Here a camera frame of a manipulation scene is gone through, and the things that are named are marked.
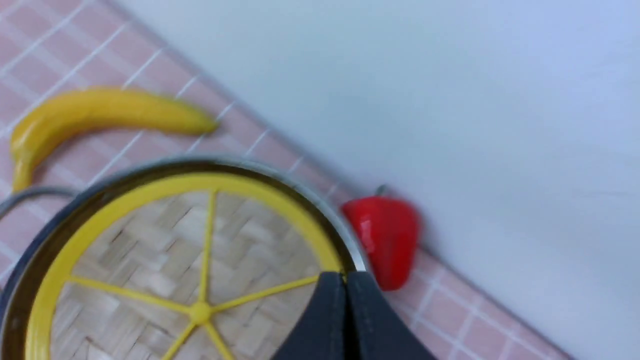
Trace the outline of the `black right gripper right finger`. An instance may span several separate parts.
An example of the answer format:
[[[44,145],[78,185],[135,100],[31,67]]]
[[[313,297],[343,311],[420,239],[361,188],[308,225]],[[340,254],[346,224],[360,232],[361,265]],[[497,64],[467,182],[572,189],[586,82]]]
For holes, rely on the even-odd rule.
[[[409,330],[365,271],[346,276],[349,344],[357,360],[434,360],[430,349]]]

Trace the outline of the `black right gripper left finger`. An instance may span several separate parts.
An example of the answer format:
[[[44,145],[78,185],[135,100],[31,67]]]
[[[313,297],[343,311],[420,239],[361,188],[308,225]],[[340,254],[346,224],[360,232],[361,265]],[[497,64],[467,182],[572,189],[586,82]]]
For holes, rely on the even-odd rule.
[[[304,312],[274,360],[345,358],[346,288],[342,273],[322,272]]]

